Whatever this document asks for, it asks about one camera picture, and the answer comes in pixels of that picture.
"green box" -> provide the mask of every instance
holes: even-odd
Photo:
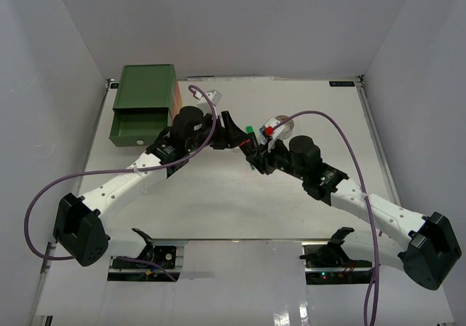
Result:
[[[115,146],[148,146],[170,126],[178,102],[175,67],[126,65],[114,102],[110,140]]]

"wire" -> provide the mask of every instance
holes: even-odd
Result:
[[[283,124],[286,124],[288,121],[293,120],[296,117],[301,116],[301,115],[305,115],[305,114],[323,116],[330,123],[332,123],[332,125],[338,130],[339,134],[341,135],[341,138],[343,138],[343,141],[344,141],[345,145],[347,146],[349,154],[351,155],[351,159],[352,159],[353,163],[355,164],[356,172],[358,173],[358,178],[359,178],[361,190],[362,190],[362,192],[364,194],[367,194],[366,183],[364,182],[363,173],[361,172],[360,165],[358,163],[358,160],[356,159],[355,152],[352,150],[350,142],[348,141],[348,138],[344,134],[341,127],[329,115],[327,115],[326,113],[323,113],[322,111],[315,111],[315,110],[300,111],[299,113],[291,115],[287,119],[282,120],[279,124],[275,125],[273,127],[273,129],[276,130],[278,127],[282,126]],[[368,196],[366,196],[364,198],[364,200],[366,201],[367,212],[368,212],[368,216],[369,216],[369,224],[371,225],[372,243],[374,245],[374,265],[375,265],[374,266],[374,273],[372,274],[371,281],[369,282],[369,286],[368,286],[368,289],[367,289],[367,292],[366,292],[366,298],[364,300],[364,325],[365,326],[369,326],[369,325],[374,326],[375,321],[376,321],[376,315],[377,315],[377,306],[379,304],[379,276],[380,276],[379,245],[377,243],[376,225],[375,225],[375,220],[374,220],[374,214],[372,213],[371,202],[369,201]],[[370,323],[368,323],[367,311],[368,311],[369,296],[371,295],[372,286],[374,286],[374,299],[372,301],[371,321],[370,321]]]
[[[212,138],[213,133],[215,132],[215,129],[216,129],[216,125],[217,125],[215,107],[212,104],[212,101],[207,96],[207,94],[204,91],[202,91],[199,87],[194,86],[193,84],[191,84],[191,85],[188,86],[188,90],[193,95],[195,95],[197,92],[199,92],[206,99],[206,101],[207,101],[207,103],[208,103],[208,105],[210,107],[210,110],[212,111],[212,128],[210,129],[210,132],[209,132],[207,138],[204,140],[204,143],[202,143],[201,146],[194,153],[189,154],[189,155],[187,155],[187,156],[185,156],[185,157],[183,157],[183,158],[181,158],[181,159],[179,159],[177,161],[170,162],[168,164],[162,164],[160,166],[139,168],[139,169],[137,169],[137,171],[139,171],[139,172],[155,171],[155,170],[162,170],[162,169],[167,168],[167,167],[176,166],[177,164],[180,164],[182,162],[188,161],[189,159],[192,159],[193,157],[198,155],[198,153],[209,144],[210,139]],[[78,173],[72,173],[70,175],[65,175],[65,176],[63,176],[61,178],[58,178],[58,179],[55,179],[53,182],[47,184],[32,199],[31,203],[28,206],[28,209],[26,210],[25,216],[24,216],[24,223],[23,223],[24,238],[26,240],[26,244],[29,247],[29,250],[31,250],[31,252],[34,255],[36,255],[37,257],[42,258],[42,259],[47,259],[49,261],[68,261],[70,259],[74,259],[72,256],[54,257],[53,255],[45,255],[44,253],[40,253],[36,249],[36,247],[34,246],[34,244],[31,241],[31,235],[29,233],[29,220],[31,219],[31,213],[32,213],[32,210],[33,210],[34,206],[36,205],[37,201],[40,199],[40,197],[42,195],[44,195],[44,193],[46,191],[48,191],[53,186],[56,186],[57,184],[64,182],[65,180],[72,179],[72,178],[83,177],[85,175],[107,175],[107,174],[114,174],[114,173],[133,173],[133,172],[135,172],[134,168],[130,168],[130,169],[122,168],[122,169],[116,169],[116,170],[96,170],[96,171],[78,172]]]
[[[163,273],[165,275],[167,275],[167,277],[176,282],[176,279],[173,277],[172,274],[170,274],[168,271],[166,271],[165,269],[163,269],[159,264],[157,263],[154,263],[154,262],[149,262],[149,261],[142,261],[141,259],[134,259],[134,258],[129,258],[129,257],[123,257],[121,255],[119,255],[118,257],[116,257],[116,259],[120,260],[120,261],[127,261],[127,262],[131,262],[131,263],[139,263],[139,264],[146,264],[148,266],[153,266],[154,268],[156,269],[159,269],[160,271],[163,271]]]

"white table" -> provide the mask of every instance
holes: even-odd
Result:
[[[334,116],[361,163],[368,190],[390,199],[389,178],[382,172],[356,87],[273,78],[194,83],[204,90],[217,89],[222,94],[218,111],[229,110],[239,127],[258,128],[271,116],[308,109]],[[180,82],[185,105],[196,102],[188,84]],[[143,151],[116,148],[108,139],[115,94],[108,92],[87,170],[126,167]],[[330,123],[302,116],[294,129],[294,135],[300,134],[313,138],[325,162],[356,179],[350,155]],[[81,192],[108,179],[85,178]],[[137,198],[112,226],[140,228],[159,239],[310,239],[329,238],[341,226],[369,230],[361,220],[311,199],[298,180],[280,172],[260,175],[242,154],[211,149]],[[74,261],[57,262],[37,314],[54,315],[53,326],[362,323],[366,286],[306,286],[300,252],[300,245],[291,242],[190,242],[183,271],[207,272],[212,278],[189,280],[182,273],[175,284],[107,282],[108,259],[87,268]],[[393,269],[382,269],[381,283],[378,325],[452,321],[442,289],[423,290]],[[336,313],[336,304],[345,312]]]

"red cap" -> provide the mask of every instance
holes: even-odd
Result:
[[[274,127],[268,126],[268,127],[265,129],[265,136],[266,136],[266,137],[269,137],[273,132],[274,132]]]

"white wall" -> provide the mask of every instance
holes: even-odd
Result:
[[[26,325],[42,260],[23,236],[28,203],[46,183],[80,170],[105,81],[61,0],[0,0],[0,324]],[[40,250],[63,194],[31,219]]]
[[[365,73],[405,0],[63,0],[95,62],[179,76]]]
[[[466,0],[407,0],[367,73],[403,204],[447,215],[466,250]],[[466,258],[444,283],[466,325]]]

